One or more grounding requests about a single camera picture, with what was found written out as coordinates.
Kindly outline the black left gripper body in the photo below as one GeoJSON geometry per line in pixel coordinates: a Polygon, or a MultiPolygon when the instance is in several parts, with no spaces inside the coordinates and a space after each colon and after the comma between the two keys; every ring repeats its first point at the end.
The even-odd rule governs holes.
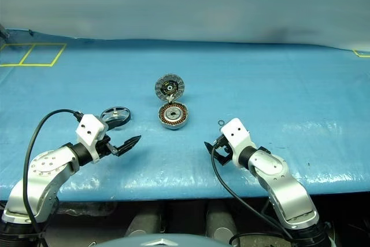
{"type": "Polygon", "coordinates": [[[118,156],[118,149],[110,144],[110,136],[105,135],[101,140],[97,141],[97,153],[100,159],[112,154],[118,156]]]}

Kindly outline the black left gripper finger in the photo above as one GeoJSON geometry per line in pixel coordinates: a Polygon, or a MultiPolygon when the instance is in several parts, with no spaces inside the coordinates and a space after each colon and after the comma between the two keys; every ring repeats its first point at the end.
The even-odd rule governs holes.
{"type": "Polygon", "coordinates": [[[128,152],[131,149],[132,148],[121,148],[121,146],[116,147],[117,152],[115,153],[115,156],[119,157],[119,156],[121,156],[122,154],[128,152]]]}
{"type": "Polygon", "coordinates": [[[138,136],[134,136],[134,137],[132,137],[132,138],[130,138],[130,139],[128,139],[128,140],[126,140],[125,142],[124,142],[124,144],[123,145],[121,145],[121,148],[132,148],[132,147],[134,147],[137,143],[138,143],[138,141],[141,139],[141,136],[140,135],[138,135],[138,136]]]}

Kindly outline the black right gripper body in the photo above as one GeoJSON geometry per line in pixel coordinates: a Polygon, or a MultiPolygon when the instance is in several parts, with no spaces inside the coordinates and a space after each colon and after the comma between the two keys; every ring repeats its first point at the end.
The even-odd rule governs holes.
{"type": "Polygon", "coordinates": [[[225,150],[225,152],[228,154],[227,157],[228,158],[232,158],[232,155],[233,155],[233,151],[229,145],[229,141],[227,140],[227,138],[225,137],[225,135],[221,134],[216,140],[215,140],[215,143],[214,143],[214,147],[216,149],[218,148],[223,148],[225,150]]]}

